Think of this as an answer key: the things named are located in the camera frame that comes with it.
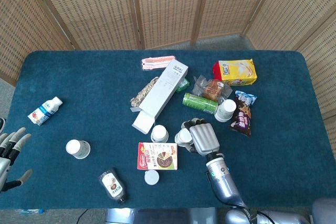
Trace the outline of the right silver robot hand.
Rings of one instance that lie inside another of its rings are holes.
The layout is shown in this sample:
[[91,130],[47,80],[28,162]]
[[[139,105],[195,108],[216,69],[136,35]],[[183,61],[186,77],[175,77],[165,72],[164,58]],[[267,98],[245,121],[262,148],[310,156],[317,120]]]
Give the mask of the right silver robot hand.
[[220,145],[214,129],[205,119],[193,118],[185,121],[182,123],[181,129],[187,129],[191,135],[193,144],[185,146],[190,153],[198,153],[205,157],[219,151]]

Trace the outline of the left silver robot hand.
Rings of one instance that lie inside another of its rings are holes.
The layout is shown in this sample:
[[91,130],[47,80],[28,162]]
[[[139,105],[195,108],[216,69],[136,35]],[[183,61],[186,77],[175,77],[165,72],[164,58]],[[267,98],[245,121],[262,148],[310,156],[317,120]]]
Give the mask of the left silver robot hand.
[[1,135],[1,192],[23,185],[33,173],[33,170],[29,169],[19,179],[7,181],[11,167],[14,165],[23,146],[32,136],[31,134],[24,135],[25,131],[26,128],[22,127],[17,132]]

